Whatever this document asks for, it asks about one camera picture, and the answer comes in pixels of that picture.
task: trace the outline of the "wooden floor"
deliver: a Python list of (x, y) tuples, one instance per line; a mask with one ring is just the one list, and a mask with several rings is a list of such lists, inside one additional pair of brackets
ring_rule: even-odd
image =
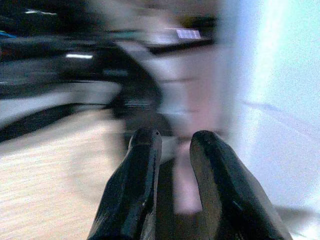
[(123, 123), (79, 113), (0, 144), (0, 238), (86, 239), (124, 157)]

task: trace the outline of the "light wood floor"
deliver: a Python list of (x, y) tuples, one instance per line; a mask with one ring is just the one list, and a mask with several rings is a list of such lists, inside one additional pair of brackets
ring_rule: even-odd
[(124, 157), (122, 122), (79, 113), (0, 144), (0, 238), (86, 239)]

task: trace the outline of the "black object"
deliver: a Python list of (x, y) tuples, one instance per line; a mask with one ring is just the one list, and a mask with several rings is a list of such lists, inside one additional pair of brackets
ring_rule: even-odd
[(217, 134), (196, 132), (190, 158), (199, 185), (206, 238), (292, 240), (257, 179)]
[(105, 187), (88, 240), (155, 239), (161, 147), (157, 130), (140, 128), (134, 133)]

